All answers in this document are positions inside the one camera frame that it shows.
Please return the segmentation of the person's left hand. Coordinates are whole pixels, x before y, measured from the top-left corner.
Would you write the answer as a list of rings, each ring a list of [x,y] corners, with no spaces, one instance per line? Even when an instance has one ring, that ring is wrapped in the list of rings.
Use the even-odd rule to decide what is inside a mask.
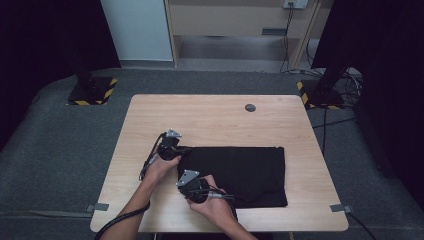
[[[158,154],[155,154],[149,161],[150,165],[147,168],[143,182],[157,185],[167,175],[169,170],[179,164],[180,160],[180,156],[172,160],[163,160]]]

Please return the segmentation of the white cabinet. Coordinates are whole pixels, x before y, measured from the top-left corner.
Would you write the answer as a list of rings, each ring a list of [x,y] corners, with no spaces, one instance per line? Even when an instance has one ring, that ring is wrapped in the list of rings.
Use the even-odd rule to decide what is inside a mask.
[[[101,0],[118,58],[172,61],[164,0]]]

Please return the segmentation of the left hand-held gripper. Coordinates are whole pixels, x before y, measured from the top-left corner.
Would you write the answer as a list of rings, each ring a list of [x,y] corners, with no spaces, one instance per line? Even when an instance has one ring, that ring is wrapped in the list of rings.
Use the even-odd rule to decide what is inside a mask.
[[[169,129],[167,132],[161,134],[160,137],[161,141],[159,143],[157,153],[163,160],[172,160],[188,151],[187,147],[178,145],[182,135],[175,130]]]

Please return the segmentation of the black stand post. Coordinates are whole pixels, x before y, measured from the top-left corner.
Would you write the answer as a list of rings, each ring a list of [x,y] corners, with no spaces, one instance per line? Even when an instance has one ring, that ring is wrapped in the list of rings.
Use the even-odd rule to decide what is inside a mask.
[[[70,63],[77,77],[77,84],[72,90],[70,98],[93,99],[96,95],[97,84],[89,69],[78,57],[73,58]]]
[[[342,77],[347,67],[342,63],[335,63],[328,67],[318,81],[313,91],[312,102],[315,105],[342,105],[340,93],[333,89],[337,81]]]

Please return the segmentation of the striped stand base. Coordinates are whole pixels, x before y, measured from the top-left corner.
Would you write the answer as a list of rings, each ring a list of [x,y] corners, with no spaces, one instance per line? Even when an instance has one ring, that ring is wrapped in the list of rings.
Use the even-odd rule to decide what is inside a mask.
[[[96,95],[93,99],[71,99],[67,98],[69,105],[104,105],[108,102],[113,90],[117,84],[117,80],[112,77],[92,77],[97,84]]]
[[[331,85],[318,80],[301,80],[297,83],[303,105],[306,109],[327,108],[341,109],[344,100]]]

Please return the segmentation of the black cat print sweatshirt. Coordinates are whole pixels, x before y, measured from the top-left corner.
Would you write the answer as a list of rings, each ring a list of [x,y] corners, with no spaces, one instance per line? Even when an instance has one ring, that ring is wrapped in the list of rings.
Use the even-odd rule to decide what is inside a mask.
[[[288,205],[283,147],[193,147],[177,169],[179,177],[185,170],[212,175],[238,209]]]

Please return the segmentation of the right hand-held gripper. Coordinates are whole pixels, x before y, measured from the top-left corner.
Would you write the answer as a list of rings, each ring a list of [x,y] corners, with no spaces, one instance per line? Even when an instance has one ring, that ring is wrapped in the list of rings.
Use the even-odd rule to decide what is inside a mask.
[[[176,183],[179,192],[196,204],[204,203],[210,191],[208,182],[199,175],[198,171],[184,170]]]

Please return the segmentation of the wooden shelf unit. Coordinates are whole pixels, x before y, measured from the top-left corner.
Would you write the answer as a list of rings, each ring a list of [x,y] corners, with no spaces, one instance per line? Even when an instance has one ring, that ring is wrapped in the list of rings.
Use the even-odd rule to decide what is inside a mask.
[[[284,29],[288,64],[296,68],[308,40],[321,36],[334,1],[285,9],[284,0],[164,0],[173,56],[180,36],[259,37],[265,29]]]

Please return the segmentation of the black curtain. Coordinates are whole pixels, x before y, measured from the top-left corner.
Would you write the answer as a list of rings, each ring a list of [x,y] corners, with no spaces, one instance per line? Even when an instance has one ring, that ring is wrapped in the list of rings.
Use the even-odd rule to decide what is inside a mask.
[[[44,86],[119,65],[101,0],[0,0],[0,151]]]
[[[313,66],[335,63],[362,74],[369,146],[424,211],[424,0],[335,0]]]

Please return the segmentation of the white power strip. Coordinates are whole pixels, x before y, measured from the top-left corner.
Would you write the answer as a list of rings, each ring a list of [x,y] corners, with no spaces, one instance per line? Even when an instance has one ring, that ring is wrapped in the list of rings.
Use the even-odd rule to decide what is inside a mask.
[[[284,0],[283,7],[285,9],[305,9],[309,0]]]

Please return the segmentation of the person's right hand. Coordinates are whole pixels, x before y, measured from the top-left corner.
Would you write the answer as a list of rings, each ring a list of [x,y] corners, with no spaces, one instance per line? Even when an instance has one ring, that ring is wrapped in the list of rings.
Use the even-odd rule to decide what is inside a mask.
[[[191,200],[187,203],[191,210],[201,214],[211,224],[225,230],[237,224],[229,203],[221,198],[208,197],[205,202],[198,204]]]

